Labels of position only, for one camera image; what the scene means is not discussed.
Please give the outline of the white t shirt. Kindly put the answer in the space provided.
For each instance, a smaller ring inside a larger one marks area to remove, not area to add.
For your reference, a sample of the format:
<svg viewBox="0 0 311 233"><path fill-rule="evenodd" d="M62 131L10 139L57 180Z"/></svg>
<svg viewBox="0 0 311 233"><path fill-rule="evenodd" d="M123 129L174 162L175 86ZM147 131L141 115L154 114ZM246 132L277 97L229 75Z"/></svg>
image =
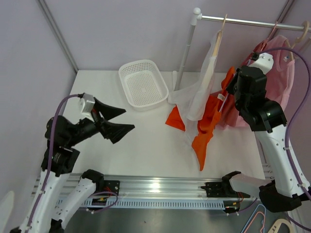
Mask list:
<svg viewBox="0 0 311 233"><path fill-rule="evenodd" d="M216 43L217 34L210 42L209 51L201 66L200 76L194 84L180 89L178 96L170 96L169 103L175 104L179 118L185 123L187 120L201 120L204 114L205 105L211 92L214 82L214 69L217 63L217 56L212 56Z"/></svg>

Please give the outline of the orange t shirt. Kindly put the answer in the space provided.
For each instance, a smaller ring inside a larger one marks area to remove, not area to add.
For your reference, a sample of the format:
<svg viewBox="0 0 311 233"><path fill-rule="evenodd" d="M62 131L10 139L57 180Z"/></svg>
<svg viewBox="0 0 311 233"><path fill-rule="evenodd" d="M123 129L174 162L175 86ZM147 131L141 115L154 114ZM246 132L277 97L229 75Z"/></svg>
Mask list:
<svg viewBox="0 0 311 233"><path fill-rule="evenodd" d="M233 77L234 67L229 69L225 79L223 79L220 92L209 94L205 105L204 114L201 120L190 121L185 123L179 118L179 112L175 105L169 114L166 124L183 131L186 145L195 153L199 163L199 170L202 171L205 165L207 145L213 137L215 126L219 123L222 113L219 112L220 104L225 99L225 87Z"/></svg>

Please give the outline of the blue wire hanger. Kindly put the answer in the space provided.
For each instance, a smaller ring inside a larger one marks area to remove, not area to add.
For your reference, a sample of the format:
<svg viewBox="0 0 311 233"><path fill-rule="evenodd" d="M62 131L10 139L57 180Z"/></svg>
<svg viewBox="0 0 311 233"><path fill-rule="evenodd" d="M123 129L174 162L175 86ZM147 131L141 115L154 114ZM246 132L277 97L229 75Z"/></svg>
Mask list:
<svg viewBox="0 0 311 233"><path fill-rule="evenodd" d="M219 112L222 112L223 107L224 107L224 105L225 105L225 103L226 103L226 101L227 101L227 98L228 98L228 95L226 95L226 97L225 97L225 99L224 99L224 101L223 101L223 103L222 103L222 105L221 105L221 107L220 107L220 109L219 109Z"/></svg>

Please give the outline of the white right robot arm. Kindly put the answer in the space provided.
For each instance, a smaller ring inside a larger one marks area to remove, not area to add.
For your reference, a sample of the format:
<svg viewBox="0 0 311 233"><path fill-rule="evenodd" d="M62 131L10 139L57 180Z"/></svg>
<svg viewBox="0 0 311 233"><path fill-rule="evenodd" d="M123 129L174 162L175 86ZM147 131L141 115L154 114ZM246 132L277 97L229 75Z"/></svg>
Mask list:
<svg viewBox="0 0 311 233"><path fill-rule="evenodd" d="M221 191L226 196L237 192L259 198L273 213L292 211L307 200L311 192L302 175L295 176L299 164L286 137L287 120L280 104L266 98L267 77L257 67L242 66L237 69L226 89L234 96L235 108L260 141L273 171L272 180L246 176L234 171L223 176Z"/></svg>

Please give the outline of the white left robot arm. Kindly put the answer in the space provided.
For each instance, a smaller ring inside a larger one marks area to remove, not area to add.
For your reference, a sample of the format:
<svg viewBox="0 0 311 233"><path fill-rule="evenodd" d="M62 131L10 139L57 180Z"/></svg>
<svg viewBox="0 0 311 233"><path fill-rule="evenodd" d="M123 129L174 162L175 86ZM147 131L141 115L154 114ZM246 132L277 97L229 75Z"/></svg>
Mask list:
<svg viewBox="0 0 311 233"><path fill-rule="evenodd" d="M85 118L73 124L60 110L69 99L79 98L81 114ZM39 185L31 208L20 226L13 233L62 233L75 212L83 202L91 197L115 197L118 193L107 188L104 175L98 171L85 171L65 201L60 206L56 202L62 188L78 159L80 152L77 144L100 134L104 139L116 144L135 126L133 124L112 123L111 119L126 112L123 108L113 107L100 102L90 94L73 94L61 100L54 116L46 125L45 138L47 150L41 164Z"/></svg>

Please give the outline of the coral red t shirt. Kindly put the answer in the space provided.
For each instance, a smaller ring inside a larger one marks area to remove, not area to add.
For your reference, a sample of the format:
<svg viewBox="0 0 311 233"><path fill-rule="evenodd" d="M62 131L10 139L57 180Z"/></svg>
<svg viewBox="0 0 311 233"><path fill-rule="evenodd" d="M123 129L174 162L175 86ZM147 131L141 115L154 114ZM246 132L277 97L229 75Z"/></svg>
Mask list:
<svg viewBox="0 0 311 233"><path fill-rule="evenodd" d="M248 57L240 64L239 67L243 65L247 65L249 60L252 57L253 52L259 52L262 51L266 47L267 42L262 41L259 44L256 45L256 47L253 49L253 51L248 55ZM224 106L222 109L222 116L217 124L223 129L228 127L234 127L234 128L244 128L248 127L248 124L243 120L241 116L239 116L239 112L235 108L234 103L234 96L229 95Z"/></svg>

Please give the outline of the beige spare hanger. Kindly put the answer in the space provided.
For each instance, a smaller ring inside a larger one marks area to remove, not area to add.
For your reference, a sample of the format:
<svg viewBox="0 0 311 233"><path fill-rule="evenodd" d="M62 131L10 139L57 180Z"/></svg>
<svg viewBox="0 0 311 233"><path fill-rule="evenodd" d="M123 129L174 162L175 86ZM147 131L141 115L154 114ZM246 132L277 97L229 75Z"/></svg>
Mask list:
<svg viewBox="0 0 311 233"><path fill-rule="evenodd" d="M291 223L283 218L277 219L269 229L268 233L278 233L282 225L285 225L288 228L289 233L294 233L294 228Z"/></svg>

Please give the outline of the white plastic basket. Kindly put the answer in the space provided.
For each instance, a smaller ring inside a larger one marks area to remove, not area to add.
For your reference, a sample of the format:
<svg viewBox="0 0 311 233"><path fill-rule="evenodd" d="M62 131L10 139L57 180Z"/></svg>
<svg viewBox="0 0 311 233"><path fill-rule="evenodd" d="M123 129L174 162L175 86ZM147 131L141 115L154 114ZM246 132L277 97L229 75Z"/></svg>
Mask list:
<svg viewBox="0 0 311 233"><path fill-rule="evenodd" d="M126 99L136 111L152 110L166 101L169 90L153 61L129 62L118 73Z"/></svg>

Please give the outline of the white rack foot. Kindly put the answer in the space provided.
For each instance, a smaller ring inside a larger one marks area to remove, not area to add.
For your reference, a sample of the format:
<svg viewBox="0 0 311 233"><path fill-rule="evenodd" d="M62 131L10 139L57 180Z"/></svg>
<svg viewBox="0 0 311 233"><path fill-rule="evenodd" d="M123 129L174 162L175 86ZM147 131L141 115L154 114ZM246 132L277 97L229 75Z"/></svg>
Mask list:
<svg viewBox="0 0 311 233"><path fill-rule="evenodd" d="M172 92L170 93L170 96L178 96L180 91L180 85L181 85L181 75L177 71L172 72Z"/></svg>

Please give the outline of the grey rack upright pole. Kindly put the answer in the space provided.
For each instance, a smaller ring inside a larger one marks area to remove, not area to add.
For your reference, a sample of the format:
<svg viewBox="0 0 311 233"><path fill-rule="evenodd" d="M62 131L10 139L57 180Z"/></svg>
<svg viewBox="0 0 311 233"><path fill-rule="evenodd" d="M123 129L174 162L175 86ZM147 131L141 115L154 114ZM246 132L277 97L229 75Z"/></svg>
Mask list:
<svg viewBox="0 0 311 233"><path fill-rule="evenodd" d="M174 88L175 91L179 90L179 88L180 88L180 84L181 84L182 76L183 76L183 73L184 73L187 57L188 57L188 54L189 54L189 51L190 51L190 47L191 47L191 42L192 42L192 38L193 38L193 35L194 35L194 31L195 31L195 28L196 28L196 25L197 25L197 21L200 20L201 17L202 17L201 9L198 8L198 7L195 7L194 10L193 10L193 15L192 15L191 22L190 22L190 30L189 30L189 34L188 34L188 37L187 37L185 50L184 50L183 57L182 57L182 60L181 60L181 63L180 63L180 67L179 67L179 71L178 71L178 74L177 74L177 80L176 80L176 84L175 84L175 88Z"/></svg>

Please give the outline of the pink and blue spare hangers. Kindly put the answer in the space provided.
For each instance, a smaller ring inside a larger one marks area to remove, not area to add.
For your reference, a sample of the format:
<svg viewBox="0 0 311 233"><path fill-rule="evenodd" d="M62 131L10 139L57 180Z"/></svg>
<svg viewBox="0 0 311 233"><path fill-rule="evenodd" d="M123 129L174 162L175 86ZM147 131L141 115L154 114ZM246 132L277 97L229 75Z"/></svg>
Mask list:
<svg viewBox="0 0 311 233"><path fill-rule="evenodd" d="M264 233L265 232L265 220L266 220L266 212L267 209L266 207L263 206L263 204L258 204L254 211L252 212L251 216L245 223L244 227L241 230L241 233L249 233L250 228L252 224L255 222L257 218L260 218L261 222L259 225L259 233Z"/></svg>

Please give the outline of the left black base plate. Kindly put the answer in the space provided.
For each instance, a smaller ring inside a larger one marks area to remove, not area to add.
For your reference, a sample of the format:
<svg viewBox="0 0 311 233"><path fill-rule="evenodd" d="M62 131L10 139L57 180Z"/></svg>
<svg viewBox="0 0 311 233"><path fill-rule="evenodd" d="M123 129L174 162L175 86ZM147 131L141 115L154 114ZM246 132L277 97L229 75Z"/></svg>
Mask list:
<svg viewBox="0 0 311 233"><path fill-rule="evenodd" d="M91 195L96 195L96 196L98 196L100 192L104 192L104 191L114 192L118 195L120 191L120 184L121 182L118 180L105 180L103 187L97 190L96 184L93 181L89 179L81 179L78 182L78 185L76 186L76 188L78 188L78 190L81 190L81 191L87 190L89 193L93 191Z"/></svg>

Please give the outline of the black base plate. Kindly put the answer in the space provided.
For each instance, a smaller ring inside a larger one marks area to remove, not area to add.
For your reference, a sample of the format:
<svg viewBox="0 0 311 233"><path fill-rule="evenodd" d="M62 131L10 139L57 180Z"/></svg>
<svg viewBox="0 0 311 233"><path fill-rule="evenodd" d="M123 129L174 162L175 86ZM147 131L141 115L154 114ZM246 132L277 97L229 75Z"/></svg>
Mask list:
<svg viewBox="0 0 311 233"><path fill-rule="evenodd" d="M206 182L200 187L206 192L208 198L250 198L249 194L236 192L227 182Z"/></svg>
<svg viewBox="0 0 311 233"><path fill-rule="evenodd" d="M78 182L78 185L76 186L76 188L78 188L78 190L81 190L81 191L87 190L89 193L93 191L91 195L96 195L96 196L98 196L100 192L104 192L104 191L114 192L118 195L120 191L120 184L121 182L118 180L105 180L103 187L97 190L96 184L93 181L89 179L81 179Z"/></svg>

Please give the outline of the aluminium mounting rail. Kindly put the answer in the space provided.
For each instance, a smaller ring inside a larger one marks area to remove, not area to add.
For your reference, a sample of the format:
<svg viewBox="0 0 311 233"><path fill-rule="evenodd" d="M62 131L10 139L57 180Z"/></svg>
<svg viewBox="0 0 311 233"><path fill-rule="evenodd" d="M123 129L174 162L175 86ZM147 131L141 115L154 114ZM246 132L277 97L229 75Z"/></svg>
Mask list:
<svg viewBox="0 0 311 233"><path fill-rule="evenodd" d="M104 175L104 179L119 181L119 200L124 199L164 199L164 200L203 200L206 191L201 188L207 182L220 182L221 179L173 178Z"/></svg>

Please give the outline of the silver clothes rail bar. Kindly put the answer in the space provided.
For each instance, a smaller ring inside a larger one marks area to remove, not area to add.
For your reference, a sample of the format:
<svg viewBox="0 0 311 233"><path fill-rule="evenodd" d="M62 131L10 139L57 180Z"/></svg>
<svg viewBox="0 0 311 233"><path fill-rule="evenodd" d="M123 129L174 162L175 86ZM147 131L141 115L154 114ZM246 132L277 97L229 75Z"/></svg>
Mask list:
<svg viewBox="0 0 311 233"><path fill-rule="evenodd" d="M205 21L215 21L215 22L223 22L223 17L212 17L212 16L201 16L198 20ZM275 23L267 23L267 22L258 22L258 21L250 21L250 20L242 20L242 19L232 19L226 18L226 23L238 24L238 25L246 25L246 26L255 26L255 27L264 27L264 28L274 28ZM276 29L289 30L289 31L304 31L304 26L294 26L278 23L275 27Z"/></svg>

